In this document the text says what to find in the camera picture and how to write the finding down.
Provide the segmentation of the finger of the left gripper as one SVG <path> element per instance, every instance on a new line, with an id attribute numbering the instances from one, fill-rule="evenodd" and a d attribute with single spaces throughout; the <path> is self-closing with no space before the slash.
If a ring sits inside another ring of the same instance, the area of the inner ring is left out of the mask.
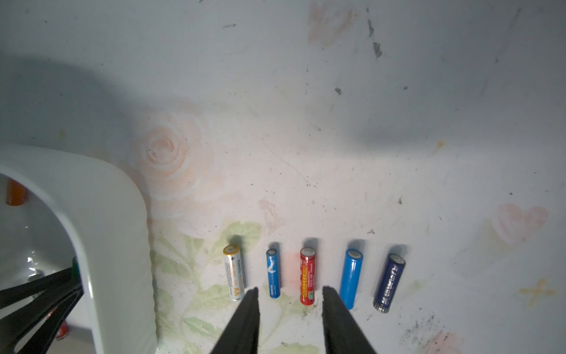
<path id="1" fill-rule="evenodd" d="M 29 332 L 33 335 L 20 353 L 47 353 L 66 317 L 83 295 L 79 283 L 45 290 L 28 305 L 1 318 L 1 352 L 14 353 Z"/>
<path id="2" fill-rule="evenodd" d="M 1 309 L 34 297 L 38 307 L 54 310 L 58 307 L 72 310 L 75 307 L 75 276 L 72 268 L 35 278 L 27 283 L 1 290 Z"/>

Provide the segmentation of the white orange AA battery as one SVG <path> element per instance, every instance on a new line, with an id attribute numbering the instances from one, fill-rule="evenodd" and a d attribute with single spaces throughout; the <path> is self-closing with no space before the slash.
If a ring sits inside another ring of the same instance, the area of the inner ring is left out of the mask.
<path id="1" fill-rule="evenodd" d="M 223 249 L 223 260 L 226 268 L 228 292 L 232 301 L 240 301 L 244 297 L 243 264 L 240 247 L 228 245 Z"/>

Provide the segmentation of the red AA battery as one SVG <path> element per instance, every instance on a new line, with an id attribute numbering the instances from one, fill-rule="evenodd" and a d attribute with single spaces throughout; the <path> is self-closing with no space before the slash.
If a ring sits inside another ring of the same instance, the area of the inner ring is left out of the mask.
<path id="1" fill-rule="evenodd" d="M 300 261 L 300 301 L 303 305 L 310 306 L 315 302 L 315 249 L 311 247 L 302 248 L 300 251 Z"/>

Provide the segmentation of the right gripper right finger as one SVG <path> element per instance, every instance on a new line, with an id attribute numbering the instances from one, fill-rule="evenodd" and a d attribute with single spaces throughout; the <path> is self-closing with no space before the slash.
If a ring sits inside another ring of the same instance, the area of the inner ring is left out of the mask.
<path id="1" fill-rule="evenodd" d="M 326 353 L 368 353 L 377 352 L 346 308 L 338 292 L 324 286 L 322 322 Z"/>

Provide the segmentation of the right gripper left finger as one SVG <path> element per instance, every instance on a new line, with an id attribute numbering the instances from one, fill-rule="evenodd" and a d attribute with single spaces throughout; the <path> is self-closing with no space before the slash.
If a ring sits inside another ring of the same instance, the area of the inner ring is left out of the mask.
<path id="1" fill-rule="evenodd" d="M 211 354 L 257 354 L 259 341 L 259 290 L 246 292 Z"/>

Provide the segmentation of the white plastic storage box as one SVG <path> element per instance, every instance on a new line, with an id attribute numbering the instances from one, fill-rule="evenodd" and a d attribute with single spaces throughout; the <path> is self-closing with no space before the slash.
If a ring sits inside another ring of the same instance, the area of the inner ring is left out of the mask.
<path id="1" fill-rule="evenodd" d="M 96 351 L 154 353 L 147 208 L 134 182 L 102 160 L 25 145 L 1 147 L 1 173 L 39 197 L 66 230 Z"/>

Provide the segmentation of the dark blue AAA battery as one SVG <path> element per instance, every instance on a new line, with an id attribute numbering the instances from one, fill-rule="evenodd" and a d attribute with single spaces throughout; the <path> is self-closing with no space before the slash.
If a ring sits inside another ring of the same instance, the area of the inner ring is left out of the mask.
<path id="1" fill-rule="evenodd" d="M 389 312 L 405 265 L 406 262 L 401 256 L 395 254 L 388 255 L 386 267 L 374 297 L 373 305 L 378 312 L 382 314 Z"/>

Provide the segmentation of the floral table mat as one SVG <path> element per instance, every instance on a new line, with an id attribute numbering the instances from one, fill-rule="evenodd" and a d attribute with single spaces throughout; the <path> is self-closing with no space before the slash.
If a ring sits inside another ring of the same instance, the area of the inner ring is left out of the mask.
<path id="1" fill-rule="evenodd" d="M 229 242 L 261 353 L 324 352 L 302 246 L 332 287 L 361 250 L 379 353 L 565 351 L 563 1 L 3 1 L 1 141 L 138 185 L 159 353 L 214 347 Z"/>

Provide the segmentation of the red AAA battery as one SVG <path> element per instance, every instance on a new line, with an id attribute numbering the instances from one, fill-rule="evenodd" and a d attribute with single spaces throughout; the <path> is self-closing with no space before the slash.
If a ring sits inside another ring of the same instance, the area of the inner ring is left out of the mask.
<path id="1" fill-rule="evenodd" d="M 69 329 L 67 322 L 63 321 L 58 332 L 57 332 L 57 334 L 56 334 L 56 336 L 55 336 L 55 339 L 57 341 L 63 340 L 69 335 L 69 332 L 70 332 L 70 329 Z"/>

